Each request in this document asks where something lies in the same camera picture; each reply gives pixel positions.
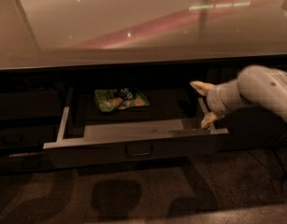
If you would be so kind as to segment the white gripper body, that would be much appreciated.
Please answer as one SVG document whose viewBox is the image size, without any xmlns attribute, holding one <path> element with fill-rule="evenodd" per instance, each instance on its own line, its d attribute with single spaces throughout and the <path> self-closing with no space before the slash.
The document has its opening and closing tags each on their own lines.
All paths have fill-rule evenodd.
<svg viewBox="0 0 287 224">
<path fill-rule="evenodd" d="M 206 99 L 209 109 L 223 116 L 251 106 L 251 102 L 240 94 L 235 79 L 210 88 Z"/>
</svg>

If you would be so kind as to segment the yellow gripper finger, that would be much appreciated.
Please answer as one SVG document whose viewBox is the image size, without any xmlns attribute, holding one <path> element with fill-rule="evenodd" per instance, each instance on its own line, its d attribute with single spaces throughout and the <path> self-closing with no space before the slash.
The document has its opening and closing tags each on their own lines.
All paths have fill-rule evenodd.
<svg viewBox="0 0 287 224">
<path fill-rule="evenodd" d="M 206 96 L 210 89 L 214 88 L 215 85 L 202 81 L 190 81 L 190 85 L 202 96 Z"/>
<path fill-rule="evenodd" d="M 203 117 L 201 121 L 201 128 L 207 129 L 215 121 L 223 119 L 223 118 L 224 118 L 224 115 L 222 114 L 217 114 L 215 112 L 209 112 Z"/>
</svg>

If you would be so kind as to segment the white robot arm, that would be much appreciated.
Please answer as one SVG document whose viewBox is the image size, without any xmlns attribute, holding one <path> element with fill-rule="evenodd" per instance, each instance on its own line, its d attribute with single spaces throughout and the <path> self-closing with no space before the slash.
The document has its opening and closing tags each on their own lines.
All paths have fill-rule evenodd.
<svg viewBox="0 0 287 224">
<path fill-rule="evenodd" d="M 224 83 L 191 81 L 190 85 L 206 98 L 210 110 L 201 127 L 243 108 L 259 105 L 287 123 L 287 72 L 262 65 L 244 67 L 237 77 Z"/>
</svg>

